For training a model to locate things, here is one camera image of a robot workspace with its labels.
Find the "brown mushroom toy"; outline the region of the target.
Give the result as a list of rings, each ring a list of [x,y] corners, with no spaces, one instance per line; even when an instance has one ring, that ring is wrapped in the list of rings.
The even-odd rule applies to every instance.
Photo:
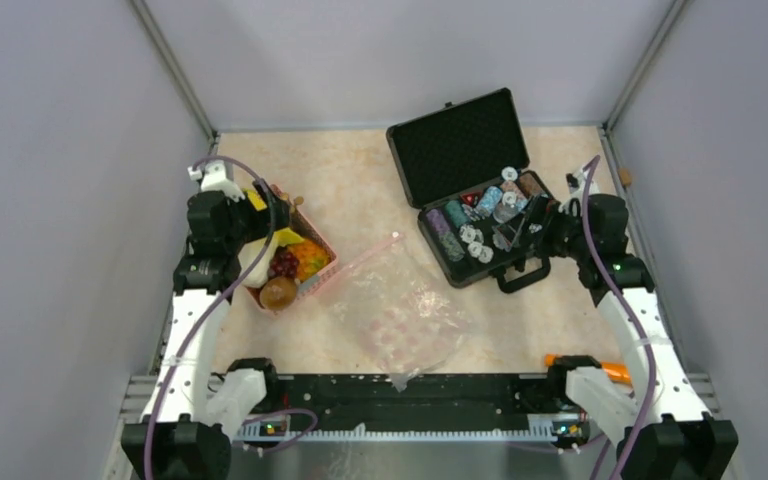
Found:
[[[298,295],[298,285],[288,277],[276,277],[269,280],[258,294],[260,305],[269,311],[281,311],[288,308]]]

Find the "clear zip top bag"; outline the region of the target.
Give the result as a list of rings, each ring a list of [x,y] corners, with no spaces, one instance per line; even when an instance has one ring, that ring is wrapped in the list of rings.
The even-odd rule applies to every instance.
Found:
[[[318,301],[399,392],[448,363],[474,332],[449,285],[398,231],[341,267]]]

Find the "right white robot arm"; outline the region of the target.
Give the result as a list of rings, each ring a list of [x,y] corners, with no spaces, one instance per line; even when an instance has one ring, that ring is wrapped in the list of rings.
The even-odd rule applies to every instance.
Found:
[[[613,479],[720,479],[736,452],[733,423],[715,417],[691,385],[659,311],[654,280],[629,250],[629,212],[609,194],[562,204],[533,197],[525,244],[540,259],[568,258],[608,322],[631,383],[623,390],[596,362],[557,360],[546,385],[560,412],[582,408],[616,451]]]

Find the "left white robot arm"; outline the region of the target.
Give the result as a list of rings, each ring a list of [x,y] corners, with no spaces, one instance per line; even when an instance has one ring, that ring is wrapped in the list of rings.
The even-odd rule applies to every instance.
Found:
[[[168,343],[139,419],[123,427],[121,447],[141,479],[224,479],[231,445],[246,416],[279,404],[280,386],[257,369],[231,373],[210,394],[220,324],[239,286],[268,281],[287,203],[262,179],[249,192],[228,182],[200,183],[188,201],[187,251],[173,273]]]

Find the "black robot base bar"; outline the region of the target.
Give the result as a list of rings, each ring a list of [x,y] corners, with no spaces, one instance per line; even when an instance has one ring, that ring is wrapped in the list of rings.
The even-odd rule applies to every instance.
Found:
[[[397,390],[385,375],[300,374],[267,380],[257,413],[302,408],[316,433],[522,431],[531,415],[562,411],[541,375],[426,374]]]

